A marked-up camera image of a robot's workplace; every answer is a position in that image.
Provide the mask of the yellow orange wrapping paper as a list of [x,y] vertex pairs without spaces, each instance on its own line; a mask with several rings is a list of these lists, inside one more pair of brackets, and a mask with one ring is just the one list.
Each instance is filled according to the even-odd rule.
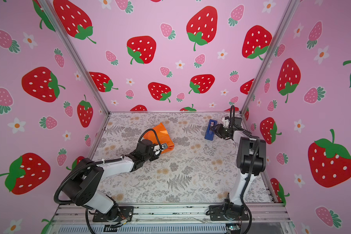
[[[155,130],[155,132],[160,140],[160,143],[161,144],[166,143],[168,146],[168,148],[165,149],[163,151],[163,153],[167,153],[167,152],[174,150],[175,144],[172,142],[172,140],[169,136],[169,133],[168,133],[167,129],[165,128],[165,126],[163,125],[163,123],[160,123],[159,125],[157,125],[153,129]],[[154,144],[158,144],[158,141],[155,137],[155,134],[152,131],[147,132],[143,138],[152,141]]]

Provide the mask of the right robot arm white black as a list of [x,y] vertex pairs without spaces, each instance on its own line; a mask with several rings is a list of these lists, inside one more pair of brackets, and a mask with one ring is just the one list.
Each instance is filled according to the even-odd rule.
[[229,128],[218,124],[212,128],[212,131],[222,139],[238,141],[236,164],[240,174],[223,204],[216,207],[210,206],[206,215],[211,219],[223,217],[226,220],[235,220],[246,212],[248,217],[251,217],[251,211],[244,197],[254,179],[266,168],[266,142],[238,126]]

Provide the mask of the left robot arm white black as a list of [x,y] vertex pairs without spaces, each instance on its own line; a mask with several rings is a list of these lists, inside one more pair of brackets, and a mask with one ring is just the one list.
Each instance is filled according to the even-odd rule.
[[116,221],[123,214],[114,199],[98,191],[98,185],[106,177],[130,173],[141,168],[145,162],[158,159],[168,148],[166,143],[157,145],[144,139],[136,149],[118,159],[92,161],[83,159],[64,179],[54,195],[57,204],[72,204],[96,210],[108,221]]

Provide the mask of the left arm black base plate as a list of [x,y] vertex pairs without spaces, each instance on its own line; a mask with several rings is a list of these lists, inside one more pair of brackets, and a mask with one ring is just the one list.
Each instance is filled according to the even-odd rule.
[[134,214],[134,206],[113,207],[108,213],[103,214],[96,211],[92,219],[93,222],[130,222]]

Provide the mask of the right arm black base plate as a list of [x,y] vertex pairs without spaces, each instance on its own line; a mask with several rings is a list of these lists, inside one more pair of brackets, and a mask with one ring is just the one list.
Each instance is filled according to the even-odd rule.
[[206,211],[212,221],[248,221],[248,211],[243,205],[225,202],[221,205],[210,205]]

